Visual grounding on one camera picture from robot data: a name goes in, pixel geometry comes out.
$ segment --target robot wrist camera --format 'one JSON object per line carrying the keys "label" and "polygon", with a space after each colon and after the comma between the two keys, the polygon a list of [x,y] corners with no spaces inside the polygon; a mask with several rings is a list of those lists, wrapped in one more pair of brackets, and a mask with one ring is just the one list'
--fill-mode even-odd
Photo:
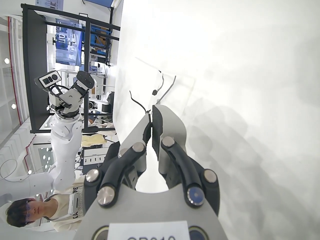
{"label": "robot wrist camera", "polygon": [[84,96],[95,86],[95,81],[87,72],[79,71],[76,78],[70,89],[57,84],[62,78],[56,70],[34,79],[36,85],[49,94],[50,109],[66,119],[79,113]]}

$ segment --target person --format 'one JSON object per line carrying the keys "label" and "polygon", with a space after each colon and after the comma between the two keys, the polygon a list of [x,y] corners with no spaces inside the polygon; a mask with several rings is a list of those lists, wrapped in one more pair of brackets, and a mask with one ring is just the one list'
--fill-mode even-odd
{"label": "person", "polygon": [[55,190],[45,201],[36,201],[33,198],[14,201],[6,211],[7,223],[24,227],[43,217],[52,222],[57,232],[76,230],[83,215],[68,215],[69,199],[71,193],[82,191],[84,179],[85,176],[80,176],[63,192]]}
{"label": "person", "polygon": [[[98,128],[114,128],[112,122],[107,122],[104,120],[103,116],[97,116],[97,118],[93,121],[92,119],[88,119],[88,127],[98,127]],[[116,131],[98,131],[98,133],[91,134],[83,134],[81,140],[82,147],[91,147],[93,145],[103,145],[107,143],[105,140],[105,136],[114,136],[116,135]]]}

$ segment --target black metal frame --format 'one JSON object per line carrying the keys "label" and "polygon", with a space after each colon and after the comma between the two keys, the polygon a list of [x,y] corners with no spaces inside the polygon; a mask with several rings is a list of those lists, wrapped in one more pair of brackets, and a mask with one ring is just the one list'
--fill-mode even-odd
{"label": "black metal frame", "polygon": [[[59,23],[53,23],[53,22],[47,22],[45,21],[45,23],[47,25],[52,25],[52,26],[60,26],[60,27],[67,27],[68,29],[72,29],[72,30],[77,30],[77,31],[81,31],[84,32],[85,34],[85,41],[84,41],[84,71],[89,72],[89,60],[90,60],[90,35],[91,35],[91,24],[93,25],[97,25],[97,26],[101,26],[101,27],[105,27],[107,29],[109,29],[110,31],[117,30],[120,31],[120,27],[116,26],[116,25],[112,25],[110,24],[112,22],[112,12],[113,12],[113,8],[111,9],[111,14],[110,14],[110,23],[105,23],[102,21],[99,21],[97,19],[92,19],[89,17],[85,17],[82,15],[78,15],[78,14],[73,14],[73,13],[69,13],[69,12],[64,12],[64,11],[59,11],[59,10],[55,10],[55,9],[50,9],[50,8],[45,8],[45,7],[40,7],[40,6],[35,6],[35,5],[30,5],[30,4],[25,4],[22,3],[21,4],[21,8],[23,9],[23,13],[22,13],[22,19],[23,19],[23,23],[27,23],[28,22],[28,10],[34,10],[34,11],[39,11],[39,12],[44,12],[44,13],[49,13],[49,14],[54,14],[54,15],[60,15],[60,16],[65,16],[68,18],[73,18],[73,19],[77,19],[77,20],[82,20],[85,21],[85,28],[78,28],[78,27],[74,27],[74,26],[68,26],[68,25],[62,25]],[[23,60],[24,60],[24,67],[25,67],[25,71],[29,71],[29,56],[28,56],[28,47],[27,47],[27,43],[28,43],[28,30],[27,30],[27,26],[23,25]],[[108,41],[110,41],[111,39],[116,39],[119,40],[119,38],[117,37],[113,37],[113,36],[107,36]],[[30,83],[30,79],[27,78],[27,76],[30,76],[30,74],[27,74],[27,72],[25,72],[25,83],[26,83],[26,95],[27,95],[27,99],[31,100],[32,99],[32,91],[31,91],[31,83]],[[49,133],[50,130],[39,130],[39,129],[35,129],[35,114],[33,113],[33,111],[30,111],[31,106],[29,105],[29,114],[30,114],[30,122],[31,122],[31,131],[30,133],[32,134],[38,134],[38,133]],[[89,113],[89,96],[86,95],[84,98],[84,129],[82,130],[83,132],[89,133],[90,128],[88,128],[88,117],[89,115],[92,115],[92,113]],[[111,130],[115,130],[114,128],[101,128],[99,129],[100,131],[111,131]]]}

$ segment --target red stripe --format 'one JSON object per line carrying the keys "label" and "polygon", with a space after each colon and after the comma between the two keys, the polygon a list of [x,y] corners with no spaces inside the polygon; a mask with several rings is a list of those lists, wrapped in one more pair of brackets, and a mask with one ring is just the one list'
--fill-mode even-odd
{"label": "red stripe", "polygon": [[11,46],[10,46],[10,18],[8,17],[8,39],[9,39],[9,57],[10,57],[10,66],[11,66],[11,76],[12,76],[12,84],[13,84],[13,91],[14,91],[14,99],[16,101],[16,109],[17,114],[19,118],[19,124],[21,125],[21,119],[20,119],[20,113],[18,108],[18,102],[17,102],[17,94],[16,94],[16,87],[15,87],[15,79],[14,79],[14,73],[13,73],[13,67],[12,67],[12,59],[11,59]]}

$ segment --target wire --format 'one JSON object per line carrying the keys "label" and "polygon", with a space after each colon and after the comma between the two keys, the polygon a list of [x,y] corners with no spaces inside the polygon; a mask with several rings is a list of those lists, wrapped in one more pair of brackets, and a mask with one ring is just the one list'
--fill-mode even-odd
{"label": "wire", "polygon": [[142,105],[141,103],[139,103],[139,102],[137,102],[136,100],[134,100],[134,99],[132,98],[131,91],[129,91],[129,92],[130,92],[131,100],[133,100],[135,103],[137,103],[138,105],[140,105],[140,106],[143,108],[144,112],[147,114],[147,110],[145,109],[145,107],[143,107],[143,105]]}
{"label": "wire", "polygon": [[162,95],[162,97],[156,102],[156,104],[159,104],[160,101],[163,99],[163,97],[170,91],[170,89],[172,88],[172,86],[174,85],[174,83],[175,83],[175,81],[176,81],[176,77],[177,77],[177,76],[174,77],[171,86],[169,87],[169,89],[167,89],[167,91],[164,93],[164,95]]}
{"label": "wire", "polygon": [[163,86],[163,84],[165,83],[165,79],[163,78],[163,74],[162,74],[162,85],[160,86],[160,88],[157,90],[157,92],[159,91],[159,90],[161,90],[161,88],[162,88],[162,86]]}
{"label": "wire", "polygon": [[[15,163],[16,163],[16,166],[15,166],[14,170],[13,170],[8,176],[2,177],[2,175],[1,175],[1,168],[3,167],[3,165],[4,165],[6,162],[8,162],[8,161],[10,161],[10,160],[14,160]],[[17,169],[17,166],[18,166],[18,162],[17,162],[17,160],[15,160],[15,159],[13,159],[13,158],[8,159],[8,160],[6,160],[5,162],[3,162],[3,163],[1,164],[1,166],[0,166],[0,177],[1,177],[0,181],[5,180],[5,181],[10,182],[10,183],[20,183],[20,182],[23,182],[24,180],[26,180],[27,178],[29,178],[32,174],[38,172],[40,169],[43,168],[43,166],[42,166],[41,168],[39,168],[39,169],[37,169],[36,171],[34,171],[34,172],[32,172],[31,174],[29,174],[29,175],[28,175],[26,178],[24,178],[24,179],[17,180],[17,181],[7,180],[6,178],[9,177],[10,175],[12,175],[12,174],[15,172],[15,170]]]}
{"label": "wire", "polygon": [[[6,162],[8,162],[8,161],[10,161],[10,160],[14,160],[14,161],[15,161],[16,167],[14,168],[14,170],[13,170],[8,176],[2,177],[2,175],[1,175],[1,168],[3,167],[3,165],[4,165]],[[8,160],[6,160],[5,162],[3,162],[2,165],[0,166],[0,177],[1,177],[0,181],[5,180],[5,179],[6,179],[7,177],[9,177],[12,173],[14,173],[15,170],[17,169],[17,166],[18,166],[18,162],[17,162],[17,160],[15,160],[15,159],[13,159],[13,158],[12,158],[12,159],[8,159]]]}

